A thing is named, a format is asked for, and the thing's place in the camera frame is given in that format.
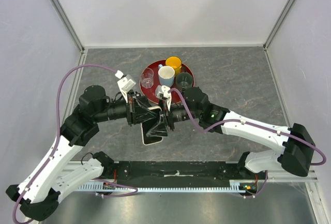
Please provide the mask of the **phone with pink case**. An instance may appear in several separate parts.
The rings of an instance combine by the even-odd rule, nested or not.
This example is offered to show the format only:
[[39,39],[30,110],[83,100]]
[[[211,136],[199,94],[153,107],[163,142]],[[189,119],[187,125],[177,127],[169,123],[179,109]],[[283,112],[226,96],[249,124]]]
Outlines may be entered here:
[[[159,109],[159,112],[161,111],[161,107],[160,106],[153,106],[151,107],[151,109]],[[144,123],[141,124],[141,132],[142,132],[142,143],[143,145],[147,146],[147,145],[152,145],[152,144],[156,144],[159,143],[163,140],[163,137],[147,137],[146,134],[144,133]]]

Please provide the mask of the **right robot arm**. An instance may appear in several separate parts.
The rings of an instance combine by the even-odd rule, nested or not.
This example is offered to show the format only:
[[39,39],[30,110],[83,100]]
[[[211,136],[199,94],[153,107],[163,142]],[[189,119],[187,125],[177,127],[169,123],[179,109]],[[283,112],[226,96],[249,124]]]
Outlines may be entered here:
[[198,120],[196,126],[202,132],[237,136],[269,148],[264,152],[242,154],[237,164],[240,178],[246,180],[255,173],[279,168],[300,177],[308,175],[317,148],[303,125],[274,126],[246,118],[210,103],[208,96],[198,87],[191,87],[179,96],[181,106],[158,106],[160,111],[165,111],[163,117],[167,126],[173,127],[175,122],[185,120]]

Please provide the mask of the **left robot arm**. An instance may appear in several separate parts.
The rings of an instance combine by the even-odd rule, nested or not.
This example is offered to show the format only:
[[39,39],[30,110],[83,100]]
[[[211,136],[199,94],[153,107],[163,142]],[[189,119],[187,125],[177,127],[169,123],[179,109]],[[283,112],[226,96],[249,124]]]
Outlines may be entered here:
[[115,170],[114,161],[104,152],[64,177],[59,177],[67,163],[99,132],[98,123],[125,118],[128,124],[158,122],[158,106],[150,106],[145,96],[129,91],[125,100],[113,101],[102,86],[89,86],[79,104],[66,118],[51,148],[29,177],[18,185],[10,185],[7,196],[15,209],[30,219],[43,221],[74,190],[94,178],[108,179]]

